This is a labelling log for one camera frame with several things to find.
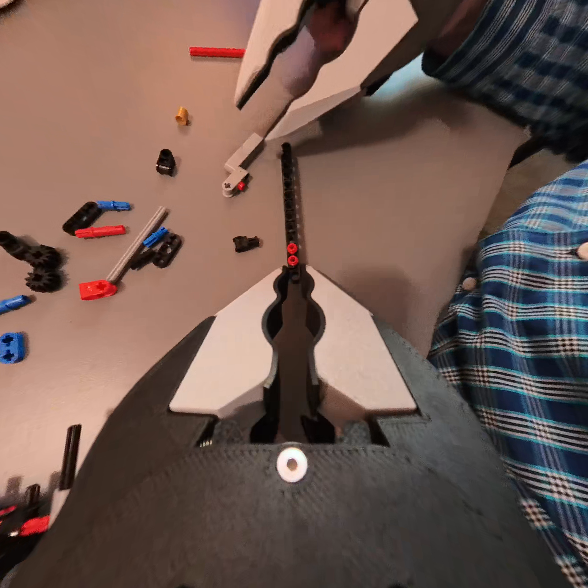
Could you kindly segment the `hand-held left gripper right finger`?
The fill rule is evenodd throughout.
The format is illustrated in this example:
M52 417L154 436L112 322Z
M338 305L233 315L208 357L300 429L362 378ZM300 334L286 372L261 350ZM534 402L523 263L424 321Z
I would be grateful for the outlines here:
M311 266L300 271L306 302L307 402L335 427L417 413L417 403L373 314Z

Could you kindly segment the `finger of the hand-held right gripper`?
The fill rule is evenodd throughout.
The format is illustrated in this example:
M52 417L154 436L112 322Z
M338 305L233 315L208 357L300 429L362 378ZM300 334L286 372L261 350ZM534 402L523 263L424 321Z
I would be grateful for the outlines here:
M297 98L307 98L322 52L308 30L320 1L261 1L239 70L234 103L240 111L277 65L278 80Z
M290 104L266 140L288 136L360 93L366 79L415 24L410 1L366 1L346 49L321 67L308 92Z

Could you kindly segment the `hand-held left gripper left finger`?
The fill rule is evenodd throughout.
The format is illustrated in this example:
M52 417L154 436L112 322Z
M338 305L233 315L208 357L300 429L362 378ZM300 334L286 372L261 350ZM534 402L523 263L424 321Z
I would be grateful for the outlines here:
M276 269L219 311L173 396L174 413L274 424L280 412L275 338L290 283Z

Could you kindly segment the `grey lego liftarm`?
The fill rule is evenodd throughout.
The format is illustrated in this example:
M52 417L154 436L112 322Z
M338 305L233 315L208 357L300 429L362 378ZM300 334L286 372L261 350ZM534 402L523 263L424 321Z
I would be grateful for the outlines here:
M227 178L222 183L222 193L226 198L232 198L243 192L248 183L250 164L260 150L263 149L265 138L258 134L252 134L224 164Z

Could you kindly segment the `long black lego beam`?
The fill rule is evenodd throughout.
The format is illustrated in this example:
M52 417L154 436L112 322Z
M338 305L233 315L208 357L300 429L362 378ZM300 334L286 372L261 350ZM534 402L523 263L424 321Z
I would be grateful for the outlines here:
M282 198L285 220L285 255L290 282L300 284L303 263L300 260L298 169L290 143L281 145Z

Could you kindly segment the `red lego axle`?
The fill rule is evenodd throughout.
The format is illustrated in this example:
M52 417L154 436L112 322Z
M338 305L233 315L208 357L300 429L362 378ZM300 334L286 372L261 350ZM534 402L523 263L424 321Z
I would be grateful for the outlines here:
M215 48L215 47L197 47L188 48L190 57L194 58L231 58L241 59L245 55L245 49L242 48Z

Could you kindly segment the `red lego connector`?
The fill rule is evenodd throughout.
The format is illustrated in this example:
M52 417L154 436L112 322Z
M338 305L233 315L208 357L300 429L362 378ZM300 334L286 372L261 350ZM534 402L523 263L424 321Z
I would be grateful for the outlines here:
M80 299L83 301L93 301L114 296L118 287L107 280L97 280L79 284Z

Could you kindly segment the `long grey lego axle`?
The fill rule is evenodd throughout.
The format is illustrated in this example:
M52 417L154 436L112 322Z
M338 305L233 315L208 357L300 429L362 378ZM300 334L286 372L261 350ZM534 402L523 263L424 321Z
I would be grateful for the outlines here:
M135 237L134 241L125 251L121 259L115 264L114 268L111 272L107 275L106 281L108 283L117 284L125 272L130 268L131 262L136 258L139 254L139 251L142 249L143 241L154 231L157 227L160 226L162 221L166 218L169 213L169 209L166 207L160 206L150 220L145 224L145 226L139 231L137 236Z

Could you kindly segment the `black lego axle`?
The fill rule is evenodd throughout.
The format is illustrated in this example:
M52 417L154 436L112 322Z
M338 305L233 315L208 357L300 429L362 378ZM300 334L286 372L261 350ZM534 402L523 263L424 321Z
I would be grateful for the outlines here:
M73 424L67 429L63 450L61 475L58 484L58 489L60 491L70 490L74 483L77 473L77 458L79 454L81 433L81 424Z

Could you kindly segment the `red lego pin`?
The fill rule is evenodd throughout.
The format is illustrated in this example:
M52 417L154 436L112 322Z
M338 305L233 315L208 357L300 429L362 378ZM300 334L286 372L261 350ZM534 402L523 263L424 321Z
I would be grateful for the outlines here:
M126 227L122 224L109 226L92 226L78 229L74 235L80 239L97 239L108 236L119 236L126 234Z

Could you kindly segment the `black thin lego liftarm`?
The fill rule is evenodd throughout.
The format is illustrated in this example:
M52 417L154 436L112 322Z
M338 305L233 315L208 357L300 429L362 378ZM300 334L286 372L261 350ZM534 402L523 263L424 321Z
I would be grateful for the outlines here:
M102 210L97 202L86 202L63 224L62 230L75 236L76 231L91 227L101 214Z

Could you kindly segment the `blue two-hole lego liftarm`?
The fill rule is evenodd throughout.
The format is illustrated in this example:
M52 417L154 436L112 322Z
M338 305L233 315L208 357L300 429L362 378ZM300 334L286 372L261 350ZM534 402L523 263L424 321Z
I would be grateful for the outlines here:
M1 335L1 364L17 364L26 358L26 336L20 332Z

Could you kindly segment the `black angled lego connector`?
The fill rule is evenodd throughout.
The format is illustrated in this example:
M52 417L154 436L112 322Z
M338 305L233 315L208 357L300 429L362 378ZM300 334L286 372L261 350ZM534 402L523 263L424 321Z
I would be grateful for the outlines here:
M14 259L30 263L31 247L8 231L1 231L1 248Z

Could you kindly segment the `partly built lego model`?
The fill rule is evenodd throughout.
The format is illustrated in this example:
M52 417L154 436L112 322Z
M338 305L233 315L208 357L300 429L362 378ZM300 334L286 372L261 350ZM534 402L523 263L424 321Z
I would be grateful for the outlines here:
M59 474L52 474L47 487L24 486L22 476L6 481L1 489L1 555L11 548L28 547L48 530L58 479Z

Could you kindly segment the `dark furniture leg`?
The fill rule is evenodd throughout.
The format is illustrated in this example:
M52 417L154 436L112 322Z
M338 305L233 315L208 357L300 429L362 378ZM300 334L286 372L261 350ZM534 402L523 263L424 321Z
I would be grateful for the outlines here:
M570 164L577 164L585 159L581 155L580 158L577 157L577 148L573 141L570 143L566 138L533 135L517 148L507 169L510 170L542 150L547 150L554 155L561 155Z

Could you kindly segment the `person in plaid shirt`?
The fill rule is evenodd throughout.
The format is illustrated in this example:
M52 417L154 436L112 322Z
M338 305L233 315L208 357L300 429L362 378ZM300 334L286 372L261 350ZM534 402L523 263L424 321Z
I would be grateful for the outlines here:
M587 161L481 239L429 361L474 409L519 505L587 587Z

